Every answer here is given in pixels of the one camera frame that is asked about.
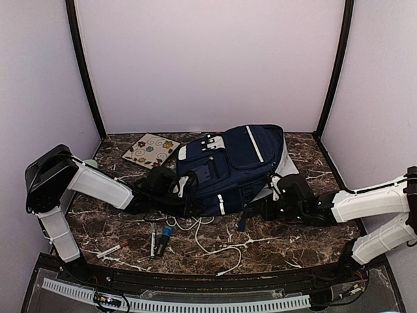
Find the navy blue student backpack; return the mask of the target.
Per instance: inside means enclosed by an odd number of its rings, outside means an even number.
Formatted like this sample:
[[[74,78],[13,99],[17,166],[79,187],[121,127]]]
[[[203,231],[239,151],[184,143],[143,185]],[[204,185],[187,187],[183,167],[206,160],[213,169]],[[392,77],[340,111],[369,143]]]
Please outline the navy blue student backpack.
[[[244,125],[207,135],[181,147],[176,161],[178,180],[196,176],[193,198],[200,216],[241,212],[237,230],[245,230],[254,216],[250,202],[269,186],[270,176],[284,177],[298,170],[288,155],[282,127]]]

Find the right black frame post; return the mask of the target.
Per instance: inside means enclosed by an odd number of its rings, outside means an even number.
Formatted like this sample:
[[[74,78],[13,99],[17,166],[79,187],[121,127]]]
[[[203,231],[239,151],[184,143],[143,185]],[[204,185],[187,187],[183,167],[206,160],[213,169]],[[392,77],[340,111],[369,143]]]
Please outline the right black frame post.
[[[316,130],[313,132],[313,137],[317,142],[321,141],[321,138],[324,134],[328,118],[330,116],[330,111],[332,109],[333,101],[336,95],[336,90],[338,88],[339,78],[341,75],[341,70],[343,67],[343,62],[345,58],[345,52],[347,49],[347,43],[349,39],[349,33],[351,29],[351,22],[354,10],[354,0],[345,0],[345,5],[343,9],[343,17],[341,22],[341,29],[338,39],[338,46],[336,50],[336,56],[334,59],[334,65],[332,68],[332,73],[330,76],[330,81],[328,85],[328,90],[324,99],[323,108],[317,124]]]

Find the black frame post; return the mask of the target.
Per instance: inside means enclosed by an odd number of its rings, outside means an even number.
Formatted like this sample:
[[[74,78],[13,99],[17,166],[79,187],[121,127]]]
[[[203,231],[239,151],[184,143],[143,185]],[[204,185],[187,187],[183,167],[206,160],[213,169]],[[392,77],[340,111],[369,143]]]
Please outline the black frame post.
[[[87,61],[85,58],[83,44],[81,41],[81,33],[76,13],[76,2],[74,0],[66,0],[65,6],[70,29],[70,35],[72,39],[72,45],[76,56],[76,62],[78,64],[79,75],[81,77],[81,81],[85,91],[85,96],[87,98],[87,103],[89,105],[89,109],[93,117],[94,125],[98,132],[100,140],[103,141],[107,137],[107,133],[93,91],[93,85],[89,75],[89,70],[87,68]]]
[[[323,108],[317,124],[316,130],[313,132],[313,137],[317,142],[321,141],[321,138],[324,134],[328,118],[330,116],[330,111],[332,109],[333,101],[336,95],[336,90],[338,88],[339,78],[341,75],[341,70],[343,67],[343,62],[345,58],[345,52],[347,49],[347,43],[349,39],[349,33],[351,29],[351,22],[354,10],[354,0],[345,0],[345,5],[343,9],[343,17],[341,22],[341,29],[338,39],[338,46],[336,50],[336,56],[334,59],[334,65],[332,68],[332,73],[330,76],[330,81],[328,85],[328,90],[324,99]]]

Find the red capped white marker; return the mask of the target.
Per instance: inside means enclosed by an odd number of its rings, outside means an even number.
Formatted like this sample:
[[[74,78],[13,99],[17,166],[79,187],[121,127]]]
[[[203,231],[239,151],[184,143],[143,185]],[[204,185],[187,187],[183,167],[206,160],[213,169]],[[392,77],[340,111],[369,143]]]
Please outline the red capped white marker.
[[[98,259],[102,259],[102,258],[104,258],[105,256],[108,256],[108,255],[110,255],[110,254],[112,254],[112,253],[114,253],[114,252],[116,252],[116,251],[118,251],[118,250],[120,250],[120,249],[122,249],[122,248],[124,248],[124,247],[126,247],[126,246],[128,246],[128,242],[127,242],[127,241],[126,241],[126,242],[123,242],[123,243],[121,243],[121,244],[118,244],[118,245],[116,245],[116,246],[113,246],[113,247],[111,247],[111,248],[109,248],[109,249],[107,249],[107,250],[105,250],[105,251],[103,251],[103,252],[98,253],[98,254],[96,255],[96,257],[97,257]]]

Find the green capped white marker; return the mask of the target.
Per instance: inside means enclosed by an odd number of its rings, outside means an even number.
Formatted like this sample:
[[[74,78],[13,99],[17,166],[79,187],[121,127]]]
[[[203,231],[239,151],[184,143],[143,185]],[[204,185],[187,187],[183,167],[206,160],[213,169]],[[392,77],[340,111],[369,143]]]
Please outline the green capped white marker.
[[[151,259],[155,259],[155,245],[156,245],[156,223],[151,223]]]

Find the pale green ceramic bowl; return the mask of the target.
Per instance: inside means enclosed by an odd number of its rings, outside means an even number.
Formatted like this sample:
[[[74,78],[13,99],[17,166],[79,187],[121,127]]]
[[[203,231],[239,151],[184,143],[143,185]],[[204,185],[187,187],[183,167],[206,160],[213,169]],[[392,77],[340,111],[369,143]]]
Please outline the pale green ceramic bowl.
[[[89,166],[92,166],[94,168],[97,168],[98,167],[98,163],[94,159],[84,160],[84,163],[87,164],[87,165],[89,165]]]

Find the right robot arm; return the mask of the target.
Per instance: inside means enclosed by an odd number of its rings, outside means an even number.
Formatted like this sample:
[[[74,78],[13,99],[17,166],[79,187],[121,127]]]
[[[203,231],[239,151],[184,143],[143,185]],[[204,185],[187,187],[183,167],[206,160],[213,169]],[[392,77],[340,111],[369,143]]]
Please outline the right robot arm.
[[[333,278],[346,283],[371,260],[402,245],[416,244],[416,167],[393,181],[360,190],[315,196],[300,174],[273,175],[250,205],[266,220],[285,219],[325,227],[358,218],[394,213],[377,230],[345,244]]]

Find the left black frame post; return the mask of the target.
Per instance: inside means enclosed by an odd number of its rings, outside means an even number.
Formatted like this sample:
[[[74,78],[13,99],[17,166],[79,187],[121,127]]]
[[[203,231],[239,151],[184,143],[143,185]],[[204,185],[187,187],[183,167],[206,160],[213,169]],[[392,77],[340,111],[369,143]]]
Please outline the left black frame post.
[[[103,141],[107,137],[107,133],[93,91],[93,85],[89,75],[89,70],[87,68],[87,61],[85,58],[83,44],[81,41],[81,33],[76,13],[76,2],[74,0],[66,0],[65,6],[70,29],[70,35],[72,39],[72,45],[76,56],[76,62],[78,64],[79,75],[81,77],[81,81],[85,91],[85,96],[87,98],[87,103],[89,105],[89,109],[93,117],[94,125],[98,132],[100,140]]]

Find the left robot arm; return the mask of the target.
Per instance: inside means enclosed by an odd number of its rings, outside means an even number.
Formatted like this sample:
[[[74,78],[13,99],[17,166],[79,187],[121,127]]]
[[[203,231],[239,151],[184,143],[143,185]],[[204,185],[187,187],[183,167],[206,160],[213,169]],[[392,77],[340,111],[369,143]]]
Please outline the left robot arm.
[[[81,249],[61,209],[67,192],[102,202],[127,215],[165,211],[169,215],[194,213],[194,196],[199,179],[194,171],[177,177],[171,170],[153,168],[134,184],[99,170],[58,145],[32,162],[24,172],[27,213],[35,215],[43,232],[66,266],[66,273],[78,284],[87,284],[92,271],[85,265]]]

